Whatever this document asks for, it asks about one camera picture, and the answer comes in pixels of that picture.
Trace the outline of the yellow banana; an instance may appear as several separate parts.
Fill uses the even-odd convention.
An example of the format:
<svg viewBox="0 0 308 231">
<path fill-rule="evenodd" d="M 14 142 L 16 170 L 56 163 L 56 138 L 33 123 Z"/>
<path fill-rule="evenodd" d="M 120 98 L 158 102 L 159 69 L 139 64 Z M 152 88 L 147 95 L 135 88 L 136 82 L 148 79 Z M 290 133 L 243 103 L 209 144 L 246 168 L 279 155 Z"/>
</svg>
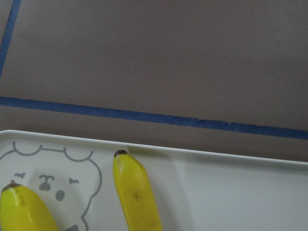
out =
<svg viewBox="0 0 308 231">
<path fill-rule="evenodd" d="M 130 231 L 161 231 L 162 224 L 145 167 L 125 150 L 113 158 L 116 192 Z"/>
<path fill-rule="evenodd" d="M 1 191 L 0 228 L 2 231 L 59 230 L 38 194 L 13 180 Z"/>
</svg>

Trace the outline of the cream bear print tray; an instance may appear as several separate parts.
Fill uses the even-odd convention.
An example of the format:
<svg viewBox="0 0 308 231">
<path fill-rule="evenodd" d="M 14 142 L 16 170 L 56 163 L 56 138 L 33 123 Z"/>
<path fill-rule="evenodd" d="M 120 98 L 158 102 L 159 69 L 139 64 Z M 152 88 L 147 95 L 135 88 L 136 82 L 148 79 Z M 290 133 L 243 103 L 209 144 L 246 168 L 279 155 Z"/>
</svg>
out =
<svg viewBox="0 0 308 231">
<path fill-rule="evenodd" d="M 146 168 L 166 231 L 305 231 L 305 162 L 5 130 L 0 185 L 34 190 L 63 231 L 125 231 L 112 162 Z"/>
</svg>

